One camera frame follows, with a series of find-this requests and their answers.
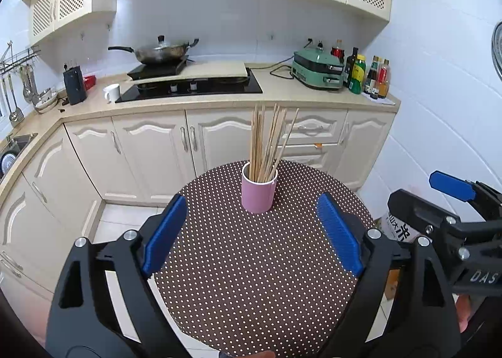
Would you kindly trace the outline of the wooden chopstick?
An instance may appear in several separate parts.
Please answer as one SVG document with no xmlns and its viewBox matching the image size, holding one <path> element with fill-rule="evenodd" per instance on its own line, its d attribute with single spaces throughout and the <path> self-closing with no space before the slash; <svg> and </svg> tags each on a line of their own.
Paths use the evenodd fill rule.
<svg viewBox="0 0 502 358">
<path fill-rule="evenodd" d="M 267 129 L 268 137 L 267 137 L 266 145 L 264 148 L 264 155 L 262 158 L 262 164 L 261 164 L 260 170 L 259 170 L 259 182 L 264 182 L 264 180 L 265 180 L 265 172 L 266 172 L 266 168 L 267 168 L 267 162 L 268 162 L 270 145 L 271 145 L 271 140 L 272 140 L 272 135 L 273 135 L 275 117 L 276 117 L 276 104 L 274 104 L 270 124 Z"/>
<path fill-rule="evenodd" d="M 277 115 L 277 118 L 276 118 L 276 126 L 277 126 L 277 123 L 279 121 L 279 117 L 280 117 L 280 111 L 281 111 L 281 107 L 279 106 L 279 112 L 278 112 L 278 115 Z M 274 134 L 273 134 L 273 140 L 272 140 L 272 144 L 271 144 L 271 147 L 270 147 L 270 154 L 271 154 L 271 151 L 272 151 L 272 146 L 273 146 L 273 141 L 274 141 L 274 135 L 276 133 L 276 126 L 274 128 Z"/>
<path fill-rule="evenodd" d="M 254 147 L 254 181 L 259 181 L 259 168 L 262 151 L 262 129 L 263 129 L 263 112 L 262 109 L 257 109 L 256 116 L 256 135 Z"/>
<path fill-rule="evenodd" d="M 270 170 L 271 170 L 271 166 L 272 166 L 273 160 L 274 160 L 274 158 L 276 156 L 276 150 L 277 150 L 277 147 L 278 147 L 281 135 L 282 135 L 283 123 L 285 121 L 287 113 L 288 113 L 288 109 L 287 108 L 281 108 L 279 121 L 278 121 L 277 126 L 276 126 L 276 133 L 274 135 L 274 141 L 273 141 L 272 151 L 271 151 L 270 159 L 269 159 L 269 162 L 268 162 L 268 165 L 269 165 L 269 167 L 267 169 L 268 175 L 267 175 L 267 178 L 266 178 L 265 182 L 267 182 L 270 179 L 269 173 L 270 173 Z"/>
<path fill-rule="evenodd" d="M 259 117 L 258 106 L 254 107 L 251 119 L 251 140 L 250 140 L 250 155 L 248 167 L 248 179 L 253 180 L 254 175 L 254 152 L 255 152 L 255 137 L 257 131 L 257 122 Z"/>
<path fill-rule="evenodd" d="M 276 118 L 277 118 L 278 112 L 279 112 L 279 106 L 278 106 L 278 104 L 275 104 L 274 110 L 273 110 L 273 115 L 272 115 L 272 118 L 270 121 L 270 126 L 269 126 L 268 141 L 265 145 L 264 155 L 263 155 L 262 162 L 260 165 L 259 177 L 258 177 L 259 182 L 264 182 L 264 180 L 266 179 L 268 157 L 270 155 L 270 147 L 271 147 L 272 140 L 273 140 L 274 128 L 276 126 Z"/>
<path fill-rule="evenodd" d="M 259 170 L 263 158 L 263 133 L 264 133 L 265 106 L 262 105 L 258 117 L 257 159 L 256 159 L 256 182 L 259 181 Z"/>
<path fill-rule="evenodd" d="M 257 123 L 257 131 L 256 131 L 256 137 L 255 137 L 255 152 L 254 152 L 254 177 L 253 177 L 253 182 L 256 180 L 255 176 L 255 168 L 256 168 L 256 159 L 257 159 L 257 137 L 258 137 L 258 123 Z"/>
<path fill-rule="evenodd" d="M 286 118 L 285 118 L 285 121 L 283 123 L 283 128 L 282 128 L 282 135 L 281 135 L 281 138 L 280 138 L 280 141 L 279 141 L 279 144 L 278 144 L 278 147 L 277 147 L 277 150 L 276 150 L 276 156 L 278 156 L 278 152 L 280 151 L 281 147 L 282 147 L 282 144 L 283 144 L 283 141 L 288 133 L 288 130 L 290 129 L 290 124 L 291 122 L 287 122 L 287 118 L 288 118 L 288 113 L 286 115 Z"/>
<path fill-rule="evenodd" d="M 269 173 L 269 177 L 271 179 L 274 179 L 274 177 L 276 175 L 276 169 L 278 167 L 279 162 L 282 159 L 282 155 L 283 155 L 283 153 L 285 151 L 285 148 L 286 148 L 286 145 L 287 145 L 287 143 L 289 141 L 290 135 L 291 135 L 292 131 L 294 130 L 294 124 L 296 123 L 299 111 L 300 111 L 300 109 L 297 108 L 296 112 L 294 114 L 293 120 L 291 121 L 290 129 L 288 130 L 288 133 L 287 133 L 287 135 L 286 135 L 286 137 L 285 137 L 285 139 L 283 141 L 282 147 L 281 147 L 280 151 L 278 152 L 278 156 L 275 157 L 274 160 L 273 160 L 273 163 L 272 163 L 272 166 L 271 166 L 271 170 L 270 170 L 270 173 Z"/>
</svg>

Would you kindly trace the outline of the cream lower kitchen cabinets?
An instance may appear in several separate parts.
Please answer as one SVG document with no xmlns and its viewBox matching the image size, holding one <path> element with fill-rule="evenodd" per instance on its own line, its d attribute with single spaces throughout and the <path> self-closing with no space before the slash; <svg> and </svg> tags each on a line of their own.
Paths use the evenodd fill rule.
<svg viewBox="0 0 502 358">
<path fill-rule="evenodd" d="M 1 181 L 1 271 L 49 298 L 72 241 L 92 235 L 107 203 L 161 206 L 213 167 L 245 160 L 255 106 L 288 109 L 283 153 L 363 186 L 399 100 L 326 92 L 253 70 L 260 94 L 216 94 L 108 104 L 99 82 L 75 106 L 30 115 L 38 133 Z"/>
</svg>

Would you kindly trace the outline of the green electric grill appliance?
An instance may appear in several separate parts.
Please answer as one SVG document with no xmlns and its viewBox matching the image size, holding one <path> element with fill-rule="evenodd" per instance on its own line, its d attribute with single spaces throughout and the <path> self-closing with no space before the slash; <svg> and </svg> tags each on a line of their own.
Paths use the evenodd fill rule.
<svg viewBox="0 0 502 358">
<path fill-rule="evenodd" d="M 308 88 L 337 91 L 343 86 L 343 70 L 338 57 L 319 47 L 306 47 L 294 52 L 290 72 Z"/>
</svg>

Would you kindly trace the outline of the brown polka dot tablecloth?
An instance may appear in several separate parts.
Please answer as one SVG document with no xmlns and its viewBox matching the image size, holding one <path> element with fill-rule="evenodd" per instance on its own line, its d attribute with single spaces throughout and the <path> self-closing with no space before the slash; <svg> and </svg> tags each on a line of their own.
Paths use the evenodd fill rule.
<svg viewBox="0 0 502 358">
<path fill-rule="evenodd" d="M 155 280 L 170 316 L 188 336 L 233 356 L 273 350 L 314 355 L 341 318 L 356 284 L 317 214 L 320 195 L 374 223 L 356 194 L 313 167 L 283 161 L 271 209 L 241 204 L 241 162 L 181 189 L 188 213 Z"/>
</svg>

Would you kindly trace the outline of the wooden cutting board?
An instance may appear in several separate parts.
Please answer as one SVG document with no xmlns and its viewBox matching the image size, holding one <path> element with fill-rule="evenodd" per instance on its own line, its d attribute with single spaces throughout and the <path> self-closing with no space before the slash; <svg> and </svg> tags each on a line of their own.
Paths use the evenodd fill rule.
<svg viewBox="0 0 502 358">
<path fill-rule="evenodd" d="M 131 80 L 136 83 L 174 82 L 205 78 L 246 77 L 247 68 L 242 61 L 221 60 L 189 62 L 178 75 Z"/>
</svg>

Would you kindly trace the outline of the dark sauce bottle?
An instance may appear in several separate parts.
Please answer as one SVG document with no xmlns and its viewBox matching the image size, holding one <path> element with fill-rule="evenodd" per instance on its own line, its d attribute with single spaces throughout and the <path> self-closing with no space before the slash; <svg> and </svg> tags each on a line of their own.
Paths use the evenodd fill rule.
<svg viewBox="0 0 502 358">
<path fill-rule="evenodd" d="M 357 55 L 358 55 L 358 48 L 353 47 L 351 55 L 349 55 L 345 61 L 344 72 L 343 72 L 343 85 L 346 88 L 349 88 L 351 74 Z"/>
</svg>

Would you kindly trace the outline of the white rice bag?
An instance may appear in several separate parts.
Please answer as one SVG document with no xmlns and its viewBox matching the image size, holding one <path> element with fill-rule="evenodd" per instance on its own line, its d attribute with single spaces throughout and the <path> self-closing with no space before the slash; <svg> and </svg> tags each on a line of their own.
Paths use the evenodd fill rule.
<svg viewBox="0 0 502 358">
<path fill-rule="evenodd" d="M 380 219 L 380 229 L 391 240 L 411 243 L 420 233 L 390 212 Z"/>
</svg>

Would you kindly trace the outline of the red container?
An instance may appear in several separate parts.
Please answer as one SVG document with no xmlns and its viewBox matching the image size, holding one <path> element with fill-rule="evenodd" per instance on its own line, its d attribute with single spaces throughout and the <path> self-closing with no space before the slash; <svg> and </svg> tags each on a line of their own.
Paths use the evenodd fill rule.
<svg viewBox="0 0 502 358">
<path fill-rule="evenodd" d="M 87 91 L 89 91 L 96 84 L 96 76 L 88 75 L 83 77 L 84 87 Z"/>
</svg>

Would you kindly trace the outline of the black gas stove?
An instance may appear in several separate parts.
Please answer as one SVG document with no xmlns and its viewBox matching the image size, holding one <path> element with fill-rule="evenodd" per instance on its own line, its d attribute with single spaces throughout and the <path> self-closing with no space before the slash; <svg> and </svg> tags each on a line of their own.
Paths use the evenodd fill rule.
<svg viewBox="0 0 502 358">
<path fill-rule="evenodd" d="M 195 95 L 260 94 L 262 92 L 260 85 L 249 68 L 247 68 L 248 75 L 246 77 L 205 78 L 152 83 L 131 82 L 131 80 L 178 75 L 189 62 L 195 61 L 184 57 L 172 64 L 140 65 L 136 67 L 127 73 L 129 88 L 120 93 L 120 98 L 117 102 L 126 103 Z"/>
</svg>

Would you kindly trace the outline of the white mug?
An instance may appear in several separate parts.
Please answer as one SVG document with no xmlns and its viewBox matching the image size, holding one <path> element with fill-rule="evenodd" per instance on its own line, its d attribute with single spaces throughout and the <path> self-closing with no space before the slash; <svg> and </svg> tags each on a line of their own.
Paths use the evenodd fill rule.
<svg viewBox="0 0 502 358">
<path fill-rule="evenodd" d="M 112 83 L 104 87 L 103 92 L 108 104 L 115 103 L 120 98 L 120 84 Z"/>
</svg>

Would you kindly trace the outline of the cardboard box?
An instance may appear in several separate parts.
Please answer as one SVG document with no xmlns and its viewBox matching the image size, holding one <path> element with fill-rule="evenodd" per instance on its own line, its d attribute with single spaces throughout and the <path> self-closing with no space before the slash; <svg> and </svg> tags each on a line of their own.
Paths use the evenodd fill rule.
<svg viewBox="0 0 502 358">
<path fill-rule="evenodd" d="M 391 269 L 390 272 L 388 273 L 384 291 L 385 298 L 387 300 L 395 298 L 399 275 L 400 275 L 399 269 Z"/>
</svg>

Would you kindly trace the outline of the wok with glass lid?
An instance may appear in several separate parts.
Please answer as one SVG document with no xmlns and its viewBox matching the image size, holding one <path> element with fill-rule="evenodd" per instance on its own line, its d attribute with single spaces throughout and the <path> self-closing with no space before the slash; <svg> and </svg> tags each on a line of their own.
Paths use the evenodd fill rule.
<svg viewBox="0 0 502 358">
<path fill-rule="evenodd" d="M 122 51 L 132 53 L 142 65 L 161 65 L 171 60 L 182 59 L 187 56 L 188 50 L 195 47 L 199 39 L 195 38 L 192 42 L 173 44 L 167 42 L 164 35 L 158 36 L 158 44 L 146 47 L 123 47 L 110 46 L 108 51 Z"/>
</svg>

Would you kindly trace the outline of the pink utensil holder cup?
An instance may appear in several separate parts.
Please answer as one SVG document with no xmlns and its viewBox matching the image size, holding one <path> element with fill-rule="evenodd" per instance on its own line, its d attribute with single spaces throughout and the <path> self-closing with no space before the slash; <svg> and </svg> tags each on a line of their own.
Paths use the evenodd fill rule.
<svg viewBox="0 0 502 358">
<path fill-rule="evenodd" d="M 278 171 L 270 181 L 257 183 L 248 177 L 249 170 L 250 163 L 247 161 L 242 168 L 241 204 L 251 214 L 263 214 L 272 208 Z"/>
</svg>

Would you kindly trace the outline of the dark red liquid bottle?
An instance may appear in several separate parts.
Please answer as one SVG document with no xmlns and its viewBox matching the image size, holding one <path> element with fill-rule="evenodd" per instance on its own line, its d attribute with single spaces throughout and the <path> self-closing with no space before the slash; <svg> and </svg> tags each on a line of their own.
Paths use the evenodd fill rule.
<svg viewBox="0 0 502 358">
<path fill-rule="evenodd" d="M 341 65 L 344 65 L 344 43 L 342 39 L 338 39 L 336 44 L 331 49 L 332 56 L 336 57 Z"/>
</svg>

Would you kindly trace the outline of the kitchen sink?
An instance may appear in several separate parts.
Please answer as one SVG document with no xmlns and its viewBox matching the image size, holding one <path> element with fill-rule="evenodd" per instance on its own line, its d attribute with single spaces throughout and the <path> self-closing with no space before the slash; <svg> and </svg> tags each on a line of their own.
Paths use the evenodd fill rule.
<svg viewBox="0 0 502 358">
<path fill-rule="evenodd" d="M 7 136 L 7 145 L 1 149 L 1 179 L 3 179 L 11 167 L 13 167 L 17 158 L 37 135 L 38 133 L 29 133 L 14 137 L 11 134 Z"/>
</svg>

